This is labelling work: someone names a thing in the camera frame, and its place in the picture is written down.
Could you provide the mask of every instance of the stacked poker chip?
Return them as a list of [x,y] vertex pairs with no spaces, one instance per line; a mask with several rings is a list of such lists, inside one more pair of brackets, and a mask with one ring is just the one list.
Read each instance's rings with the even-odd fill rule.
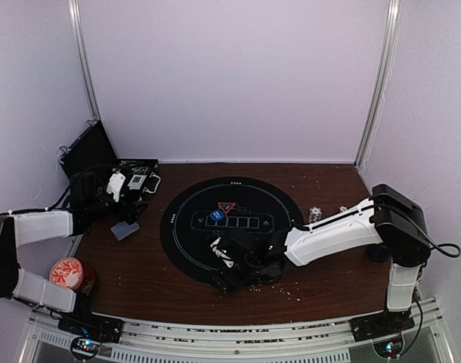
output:
[[318,208],[317,206],[313,206],[309,209],[309,218],[308,218],[308,223],[316,223],[321,219],[322,212],[321,208]]

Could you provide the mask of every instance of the red triangle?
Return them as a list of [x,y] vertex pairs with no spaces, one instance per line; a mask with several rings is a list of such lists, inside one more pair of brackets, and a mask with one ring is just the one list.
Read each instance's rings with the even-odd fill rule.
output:
[[218,202],[218,207],[222,209],[222,212],[227,215],[234,207],[236,206],[235,203],[225,203],[225,202]]

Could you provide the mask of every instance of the circular mat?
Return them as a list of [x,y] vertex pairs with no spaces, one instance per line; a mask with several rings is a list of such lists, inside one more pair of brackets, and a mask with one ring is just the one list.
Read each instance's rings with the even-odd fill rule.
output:
[[186,275],[206,284],[224,263],[210,243],[231,228],[256,237],[303,224],[301,211],[283,191],[257,179],[215,178],[180,193],[160,224],[167,257]]

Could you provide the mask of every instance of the wooden table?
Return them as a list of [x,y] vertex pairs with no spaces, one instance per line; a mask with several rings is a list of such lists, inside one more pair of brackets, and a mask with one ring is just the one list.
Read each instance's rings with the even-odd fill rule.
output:
[[274,285],[248,287],[222,296],[181,273],[159,240],[166,207],[185,188],[209,178],[247,176],[285,191],[305,218],[311,206],[323,218],[353,206],[368,192],[353,166],[310,164],[161,165],[162,184],[139,218],[141,230],[118,242],[106,219],[83,238],[76,257],[90,262],[98,282],[95,312],[151,321],[187,324],[272,324],[316,321],[383,308],[389,263],[377,265],[358,247],[324,257]]

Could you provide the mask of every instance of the blue chip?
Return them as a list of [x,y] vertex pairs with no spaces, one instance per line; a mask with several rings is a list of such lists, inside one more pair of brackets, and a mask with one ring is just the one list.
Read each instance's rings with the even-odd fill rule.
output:
[[224,212],[222,212],[221,210],[217,209],[215,211],[213,211],[212,213],[210,213],[210,219],[212,221],[221,221],[222,219],[224,219],[225,217],[225,214]]

